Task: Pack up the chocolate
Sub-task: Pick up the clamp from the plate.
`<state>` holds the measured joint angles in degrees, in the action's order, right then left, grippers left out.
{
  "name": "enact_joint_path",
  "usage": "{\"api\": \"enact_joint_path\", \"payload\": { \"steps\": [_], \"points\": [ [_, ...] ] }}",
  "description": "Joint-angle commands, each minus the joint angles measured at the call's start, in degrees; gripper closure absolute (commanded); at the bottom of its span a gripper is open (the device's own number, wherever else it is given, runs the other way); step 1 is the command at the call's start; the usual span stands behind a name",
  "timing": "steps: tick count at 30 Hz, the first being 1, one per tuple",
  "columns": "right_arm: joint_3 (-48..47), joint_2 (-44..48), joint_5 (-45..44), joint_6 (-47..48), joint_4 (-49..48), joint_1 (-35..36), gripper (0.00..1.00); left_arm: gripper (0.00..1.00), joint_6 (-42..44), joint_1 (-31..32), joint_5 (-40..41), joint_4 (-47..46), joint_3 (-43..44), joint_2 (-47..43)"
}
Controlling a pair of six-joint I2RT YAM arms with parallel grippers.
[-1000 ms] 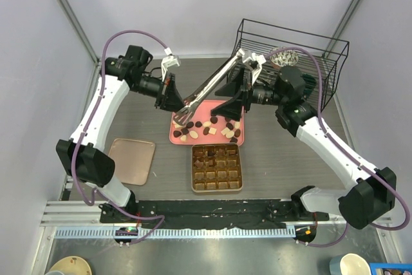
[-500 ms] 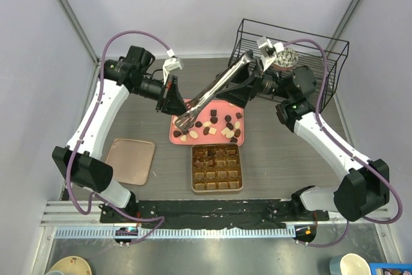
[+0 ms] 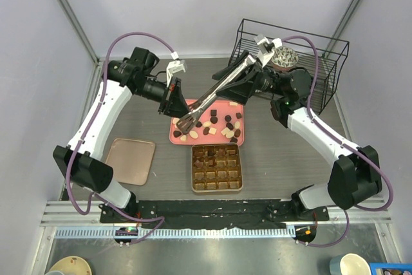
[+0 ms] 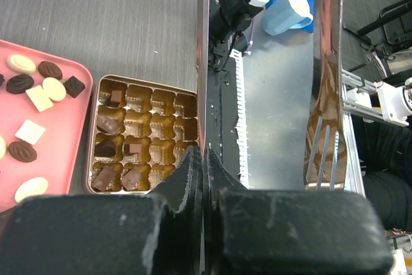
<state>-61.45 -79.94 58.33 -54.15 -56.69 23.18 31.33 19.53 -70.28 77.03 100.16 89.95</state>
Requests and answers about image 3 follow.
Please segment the metal tongs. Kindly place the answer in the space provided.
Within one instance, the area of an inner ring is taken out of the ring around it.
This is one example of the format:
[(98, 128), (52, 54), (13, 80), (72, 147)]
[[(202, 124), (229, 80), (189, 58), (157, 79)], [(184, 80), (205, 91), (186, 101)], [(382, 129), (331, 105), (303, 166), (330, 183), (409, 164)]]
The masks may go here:
[(205, 110), (211, 106), (212, 103), (218, 98), (217, 92), (222, 90), (225, 86), (234, 82), (246, 69), (256, 63), (256, 59), (247, 55), (243, 60), (235, 65), (228, 73), (224, 73), (223, 77), (219, 78), (219, 81), (210, 88), (205, 94), (203, 94), (197, 101), (188, 106), (189, 112), (179, 118), (177, 122), (177, 128), (185, 135), (197, 124), (200, 117)]

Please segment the gold chocolate box with tray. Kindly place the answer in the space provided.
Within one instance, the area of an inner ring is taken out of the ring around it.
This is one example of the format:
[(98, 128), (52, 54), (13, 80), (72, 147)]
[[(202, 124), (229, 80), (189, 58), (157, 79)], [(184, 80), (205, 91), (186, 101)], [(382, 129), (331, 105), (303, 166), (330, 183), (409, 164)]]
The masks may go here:
[(191, 148), (191, 186), (199, 194), (240, 191), (243, 175), (238, 145), (194, 145)]

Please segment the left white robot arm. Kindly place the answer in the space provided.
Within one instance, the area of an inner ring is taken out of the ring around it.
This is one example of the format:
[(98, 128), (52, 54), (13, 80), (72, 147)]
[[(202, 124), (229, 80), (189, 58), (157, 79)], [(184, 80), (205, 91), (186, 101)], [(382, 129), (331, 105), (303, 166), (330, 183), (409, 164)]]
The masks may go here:
[(135, 195), (115, 180), (113, 168), (101, 161), (106, 140), (124, 106), (134, 95), (159, 104), (158, 111), (180, 118), (188, 112), (175, 73), (185, 71), (186, 63), (173, 52), (165, 69), (166, 81), (151, 72), (159, 58), (149, 50), (135, 48), (122, 61), (109, 61), (98, 94), (79, 130), (67, 146), (56, 146), (53, 158), (66, 185), (76, 184), (115, 207), (115, 216), (124, 223), (136, 218)]

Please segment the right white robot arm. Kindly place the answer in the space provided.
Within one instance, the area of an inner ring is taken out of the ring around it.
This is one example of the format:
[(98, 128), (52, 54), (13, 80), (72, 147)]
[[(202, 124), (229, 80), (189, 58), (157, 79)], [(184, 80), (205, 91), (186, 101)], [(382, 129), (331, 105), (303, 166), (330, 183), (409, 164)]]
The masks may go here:
[(309, 107), (312, 77), (305, 68), (285, 73), (274, 71), (262, 56), (244, 51), (233, 64), (215, 73), (215, 85), (192, 104), (184, 103), (169, 116), (177, 119), (187, 134), (218, 98), (246, 104), (257, 93), (271, 92), (273, 118), (306, 140), (332, 168), (328, 183), (309, 185), (293, 194), (291, 213), (298, 220), (311, 216), (315, 208), (336, 205), (343, 210), (382, 191), (379, 156), (371, 146), (359, 147), (336, 133)]

